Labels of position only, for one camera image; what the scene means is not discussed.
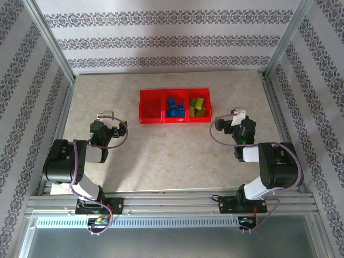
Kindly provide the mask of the aluminium frame post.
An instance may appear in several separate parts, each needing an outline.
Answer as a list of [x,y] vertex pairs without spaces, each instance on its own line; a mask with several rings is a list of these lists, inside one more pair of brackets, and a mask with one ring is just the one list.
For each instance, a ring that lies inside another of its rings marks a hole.
[[300,0],[293,16],[291,17],[290,22],[288,23],[270,61],[268,62],[266,70],[263,72],[263,78],[267,80],[272,72],[274,71],[275,67],[277,66],[281,56],[283,55],[284,51],[286,50],[289,42],[291,41],[293,35],[297,31],[298,26],[301,24],[304,16],[306,15],[310,5],[313,3],[314,0]]
[[70,67],[67,58],[61,50],[58,41],[56,40],[52,30],[50,29],[43,13],[39,9],[35,0],[22,0],[33,21],[40,30],[47,46],[51,49],[54,57],[56,58],[59,66],[64,72],[69,82],[75,82],[76,76]]

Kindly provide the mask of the grey metal sheet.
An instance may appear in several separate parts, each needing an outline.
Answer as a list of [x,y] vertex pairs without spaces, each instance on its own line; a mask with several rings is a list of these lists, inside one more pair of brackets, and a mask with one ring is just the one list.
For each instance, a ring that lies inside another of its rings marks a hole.
[[33,218],[17,258],[335,258],[315,215],[276,216],[253,233],[235,227],[112,228],[92,236],[67,218]]

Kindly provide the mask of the aluminium back rail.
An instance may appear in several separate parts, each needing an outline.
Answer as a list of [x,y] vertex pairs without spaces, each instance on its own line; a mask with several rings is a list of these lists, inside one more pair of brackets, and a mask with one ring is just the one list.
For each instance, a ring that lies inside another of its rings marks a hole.
[[99,71],[78,71],[75,72],[75,76],[87,76],[87,75],[137,75],[137,74],[177,74],[177,73],[210,73],[210,72],[238,72],[238,71],[257,71],[259,74],[265,74],[264,70],[258,69],[153,69],[153,70],[129,70],[129,71],[113,71],[113,70],[99,70]]

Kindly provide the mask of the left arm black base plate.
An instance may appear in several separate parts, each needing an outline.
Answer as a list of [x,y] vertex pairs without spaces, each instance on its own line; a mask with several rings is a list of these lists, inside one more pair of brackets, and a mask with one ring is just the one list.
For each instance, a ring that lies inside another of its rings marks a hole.
[[76,215],[106,215],[109,216],[111,210],[114,215],[121,215],[124,207],[123,198],[105,198],[103,205],[96,204],[89,200],[78,199],[76,203]]

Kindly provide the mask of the aluminium side rail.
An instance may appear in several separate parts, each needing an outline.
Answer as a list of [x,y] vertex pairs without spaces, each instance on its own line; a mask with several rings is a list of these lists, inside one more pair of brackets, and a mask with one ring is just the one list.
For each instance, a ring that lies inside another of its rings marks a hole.
[[[66,95],[65,95],[65,98],[63,101],[63,106],[60,110],[60,115],[59,115],[58,123],[56,125],[54,137],[51,141],[51,147],[52,147],[54,140],[62,139],[62,137],[64,135],[74,90],[75,90],[75,81],[70,83],[68,90],[66,92]],[[37,191],[35,193],[36,196],[41,196],[44,194],[46,182],[47,181],[45,179],[43,179],[43,177],[40,178],[40,182],[39,182]]]
[[285,105],[282,103],[282,101],[279,100],[274,86],[263,77],[261,78],[261,82],[278,132],[278,137],[276,140],[273,140],[272,137],[268,137],[267,141],[293,143],[304,173],[303,184],[298,187],[299,192],[314,194],[314,191],[312,190],[312,184],[314,181],[309,172],[309,165],[307,163],[305,153],[302,150],[300,142],[298,142],[295,138],[296,135],[293,127],[289,125],[289,123],[292,122],[290,114],[286,111]]

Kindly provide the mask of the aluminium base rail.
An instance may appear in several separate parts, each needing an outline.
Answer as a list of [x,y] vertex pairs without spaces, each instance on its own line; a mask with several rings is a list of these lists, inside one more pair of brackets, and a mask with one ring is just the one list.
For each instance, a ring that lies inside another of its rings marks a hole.
[[[123,217],[219,216],[212,195],[230,196],[230,191],[210,192],[118,192],[108,197],[123,198]],[[290,191],[276,195],[280,204],[275,216],[318,214],[313,194]],[[77,198],[73,195],[43,195],[29,199],[26,216],[73,216]]]

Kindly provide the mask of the red plastic bin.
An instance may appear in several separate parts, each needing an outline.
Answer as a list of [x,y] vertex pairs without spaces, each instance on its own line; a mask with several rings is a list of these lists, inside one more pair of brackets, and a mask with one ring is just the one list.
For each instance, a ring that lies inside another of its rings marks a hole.
[[[151,104],[160,108],[162,117],[146,119],[144,112],[146,105]],[[163,90],[161,89],[150,89],[140,90],[140,103],[139,103],[139,119],[140,124],[162,124],[163,123]]]
[[[166,110],[171,110],[168,104],[168,98],[173,97],[175,100],[175,105],[177,109],[177,104],[183,103],[184,104],[184,111],[185,117],[166,117]],[[164,89],[163,91],[163,121],[165,124],[167,123],[185,123],[187,121],[187,112],[186,112],[186,96],[185,91],[182,89]]]
[[[186,90],[186,107],[187,107],[187,119],[189,123],[209,123],[212,119],[212,104],[210,98],[210,91],[208,88],[190,88]],[[193,98],[203,98],[203,108],[206,108],[206,112],[202,117],[190,117],[190,103]]]

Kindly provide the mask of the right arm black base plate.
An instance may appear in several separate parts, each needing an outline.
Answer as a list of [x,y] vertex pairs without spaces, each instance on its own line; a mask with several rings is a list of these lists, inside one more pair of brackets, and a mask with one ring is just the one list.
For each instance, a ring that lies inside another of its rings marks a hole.
[[236,197],[219,197],[220,214],[267,213],[266,203],[262,200],[238,199]]

